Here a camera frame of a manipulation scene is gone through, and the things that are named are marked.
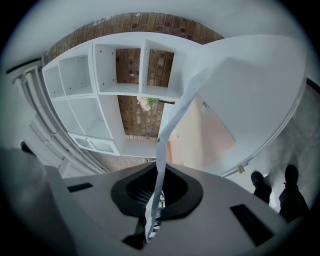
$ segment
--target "brick wall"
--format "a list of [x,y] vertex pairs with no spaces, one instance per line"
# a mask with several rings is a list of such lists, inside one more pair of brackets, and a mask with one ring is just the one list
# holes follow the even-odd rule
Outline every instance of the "brick wall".
[[[170,34],[207,44],[223,37],[193,20],[170,14],[137,12],[102,18],[80,27],[53,45],[44,56],[47,64],[54,58],[88,40],[123,32],[156,32]],[[152,50],[149,60],[148,84],[168,87],[173,54]],[[139,49],[116,51],[116,71],[118,83],[137,84],[139,82]],[[127,137],[134,140],[156,140],[164,104],[145,112],[133,96],[118,96],[123,127]]]

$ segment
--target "white flower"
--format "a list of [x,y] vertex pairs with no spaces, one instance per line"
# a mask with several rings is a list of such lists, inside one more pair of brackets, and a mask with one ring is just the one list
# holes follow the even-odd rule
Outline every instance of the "white flower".
[[138,104],[141,103],[143,97],[137,96],[136,99],[138,100]]
[[144,106],[142,106],[142,108],[143,108],[145,111],[151,110],[151,106],[149,106],[149,105],[144,105]]
[[148,98],[147,97],[142,97],[142,99],[140,101],[140,105],[141,106],[148,106],[149,105]]

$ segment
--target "white shelving unit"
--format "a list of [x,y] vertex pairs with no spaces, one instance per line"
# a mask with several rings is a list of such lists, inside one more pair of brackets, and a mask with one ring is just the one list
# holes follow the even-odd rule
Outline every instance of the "white shelving unit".
[[[156,141],[126,139],[117,95],[178,101],[188,82],[185,69],[197,64],[185,60],[201,48],[198,43],[167,34],[118,33],[66,51],[42,73],[53,107],[79,147],[110,155],[155,158]],[[139,84],[117,83],[117,49],[140,49]],[[174,53],[168,88],[147,83],[151,50]]]

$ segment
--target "black slot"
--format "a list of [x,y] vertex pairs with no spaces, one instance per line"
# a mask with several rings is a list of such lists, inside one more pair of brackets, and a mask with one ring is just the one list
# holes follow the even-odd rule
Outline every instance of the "black slot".
[[82,183],[82,184],[78,184],[78,185],[74,185],[74,186],[68,186],[67,189],[69,190],[70,193],[73,193],[73,192],[77,192],[77,191],[80,191],[80,190],[86,190],[88,188],[92,188],[93,185],[90,184],[89,182],[86,182],[86,183]]

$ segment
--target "white cabinet door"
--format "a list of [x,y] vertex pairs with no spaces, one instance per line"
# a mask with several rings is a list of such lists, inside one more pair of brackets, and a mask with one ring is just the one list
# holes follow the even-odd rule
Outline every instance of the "white cabinet door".
[[95,151],[108,155],[120,156],[113,139],[95,138],[87,135],[68,132],[73,141],[82,149]]

